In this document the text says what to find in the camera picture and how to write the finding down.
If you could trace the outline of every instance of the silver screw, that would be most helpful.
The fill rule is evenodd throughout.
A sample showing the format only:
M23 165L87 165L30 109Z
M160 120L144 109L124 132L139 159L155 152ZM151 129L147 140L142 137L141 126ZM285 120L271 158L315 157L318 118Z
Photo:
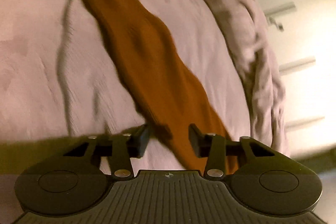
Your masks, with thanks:
M214 178L219 178L224 175L223 171L219 169L210 169L207 171L207 174Z
M131 172L129 172L129 170L126 169L119 169L116 172L114 172L114 175L116 177L120 177L120 178L126 178L131 174Z

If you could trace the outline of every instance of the wall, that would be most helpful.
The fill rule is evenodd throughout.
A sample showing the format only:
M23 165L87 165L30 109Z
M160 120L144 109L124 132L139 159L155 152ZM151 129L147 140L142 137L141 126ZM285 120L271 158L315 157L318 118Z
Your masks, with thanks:
M282 77L285 124L311 117L322 121L288 129L294 158L336 145L336 0L259 0L264 10L293 1L297 11L277 17L285 31L269 28L280 65L315 56L316 64Z

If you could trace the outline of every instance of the orange fabric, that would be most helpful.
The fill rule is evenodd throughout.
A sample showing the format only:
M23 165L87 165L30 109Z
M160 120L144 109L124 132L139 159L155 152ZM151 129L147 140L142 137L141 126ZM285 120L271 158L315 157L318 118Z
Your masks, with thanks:
M138 0L82 1L100 24L121 82L145 118L157 125L157 137L186 169L203 172L206 159L192 150L189 124L230 137L202 84L179 58L167 26ZM230 158L227 173L236 169Z

